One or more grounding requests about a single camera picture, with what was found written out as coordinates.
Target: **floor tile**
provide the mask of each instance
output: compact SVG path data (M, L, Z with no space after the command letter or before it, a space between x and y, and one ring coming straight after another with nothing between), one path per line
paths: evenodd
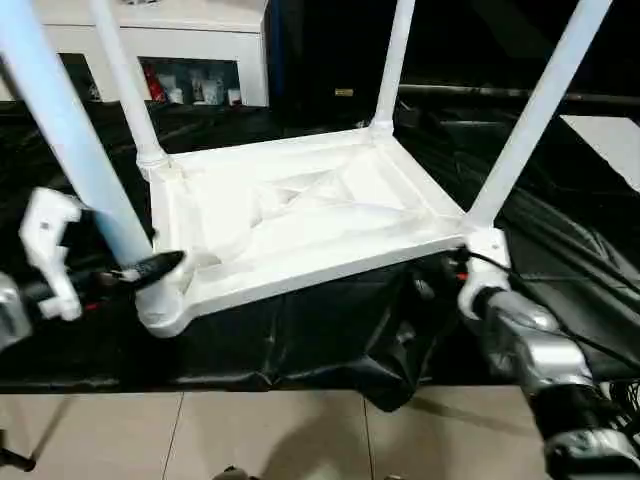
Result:
M368 480L364 404L352 392L185 394L167 480L236 465L261 480Z
M542 442L515 387L430 387L388 414L367 404L375 480L539 480Z
M181 394L7 395L0 419L9 446L38 466L1 480L161 480Z

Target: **black tarp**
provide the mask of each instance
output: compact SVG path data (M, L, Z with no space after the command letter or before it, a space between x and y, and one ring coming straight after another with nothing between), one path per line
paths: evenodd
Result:
M89 114L136 210L150 231L147 188L118 105ZM151 110L169 152L317 133L283 128L266 110L184 106ZM467 207L500 151L515 115L438 108L397 138ZM15 228L33 186L69 190L21 105L0 112L0 270L25 275ZM564 322L640 361L640 195L560 119L547 131L510 196L504 228L516 269ZM460 324L456 286L442 256L392 265L265 299L194 321L173 339L152 338L130 301L81 321L49 321L0 355L0 392L95 392L348 388L392 410L421 384L501 382L490 375ZM424 300L416 280L435 292ZM634 375L585 350L600 379Z

